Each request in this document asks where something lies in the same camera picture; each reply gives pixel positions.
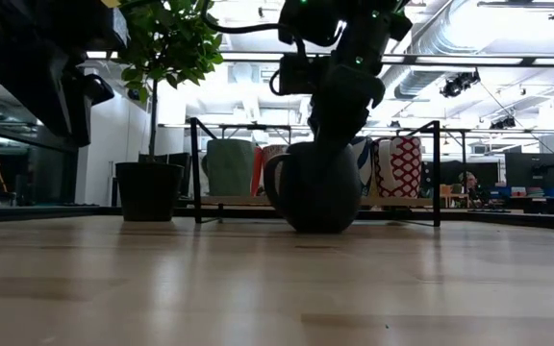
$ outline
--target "computer monitor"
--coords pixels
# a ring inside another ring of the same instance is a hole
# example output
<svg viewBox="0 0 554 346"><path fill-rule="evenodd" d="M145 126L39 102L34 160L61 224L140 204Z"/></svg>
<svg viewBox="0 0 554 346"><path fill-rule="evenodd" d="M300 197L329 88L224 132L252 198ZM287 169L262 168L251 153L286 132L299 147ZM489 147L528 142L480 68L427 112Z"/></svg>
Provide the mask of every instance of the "computer monitor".
<svg viewBox="0 0 554 346"><path fill-rule="evenodd" d="M506 184L554 187L554 154L506 153Z"/></svg>

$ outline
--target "person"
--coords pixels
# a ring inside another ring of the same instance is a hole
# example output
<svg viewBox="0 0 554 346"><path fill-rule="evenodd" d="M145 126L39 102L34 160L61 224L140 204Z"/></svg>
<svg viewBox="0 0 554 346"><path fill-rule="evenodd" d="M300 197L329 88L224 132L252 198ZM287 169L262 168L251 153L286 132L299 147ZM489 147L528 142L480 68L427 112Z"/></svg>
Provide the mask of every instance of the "person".
<svg viewBox="0 0 554 346"><path fill-rule="evenodd" d="M459 174L458 184L463 183L463 173ZM469 195L469 200L476 208L480 208L483 205L482 198L478 193L478 179L471 172L466 172L466 193Z"/></svg>

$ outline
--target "track light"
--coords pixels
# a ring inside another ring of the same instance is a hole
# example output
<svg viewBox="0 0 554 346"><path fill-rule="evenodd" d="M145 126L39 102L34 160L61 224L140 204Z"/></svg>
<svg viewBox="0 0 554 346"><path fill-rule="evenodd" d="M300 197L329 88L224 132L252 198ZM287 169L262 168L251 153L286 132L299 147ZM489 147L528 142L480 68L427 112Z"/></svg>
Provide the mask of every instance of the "track light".
<svg viewBox="0 0 554 346"><path fill-rule="evenodd" d="M491 130L503 130L516 127L516 120L513 116L509 115L503 119L494 121L491 123L489 129Z"/></svg>
<svg viewBox="0 0 554 346"><path fill-rule="evenodd" d="M457 97L477 83L480 83L478 69L474 72L459 73L456 78L446 80L446 85L440 90L440 94L445 98Z"/></svg>

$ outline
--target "mug rack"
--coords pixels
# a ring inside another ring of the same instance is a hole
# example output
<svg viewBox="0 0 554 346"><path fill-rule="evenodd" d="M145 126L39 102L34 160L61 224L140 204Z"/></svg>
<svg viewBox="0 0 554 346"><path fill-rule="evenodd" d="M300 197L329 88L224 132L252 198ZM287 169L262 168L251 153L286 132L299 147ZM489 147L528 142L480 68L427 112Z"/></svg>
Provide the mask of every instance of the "mug rack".
<svg viewBox="0 0 554 346"><path fill-rule="evenodd" d="M245 130L284 130L289 132L287 142L291 142L291 127L277 125L219 125L222 137L226 129ZM200 188L200 158L198 148L198 130L202 130L212 139L218 137L211 132L198 118L190 120L191 134L191 169L193 179L193 217L196 223L205 223L224 218L267 219L282 218L270 205L266 197L252 196L202 196ZM401 198L401 197L364 197L363 206L385 207L390 210L361 210L357 220L401 220L408 222L432 221L423 225L439 227L441 224L440 195L440 160L441 160L441 125L437 120L425 126L410 131L407 136L416 134L432 134L433 136L433 197L432 198ZM427 211L413 211L410 208L422 208Z"/></svg>

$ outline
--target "black plant pot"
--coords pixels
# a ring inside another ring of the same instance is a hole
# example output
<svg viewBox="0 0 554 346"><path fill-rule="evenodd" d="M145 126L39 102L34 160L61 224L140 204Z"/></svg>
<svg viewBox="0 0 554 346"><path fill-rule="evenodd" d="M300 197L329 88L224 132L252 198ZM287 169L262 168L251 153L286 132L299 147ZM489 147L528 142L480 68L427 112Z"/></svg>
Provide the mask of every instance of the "black plant pot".
<svg viewBox="0 0 554 346"><path fill-rule="evenodd" d="M123 219L170 221L179 199L183 167L174 164L123 162L116 165Z"/></svg>

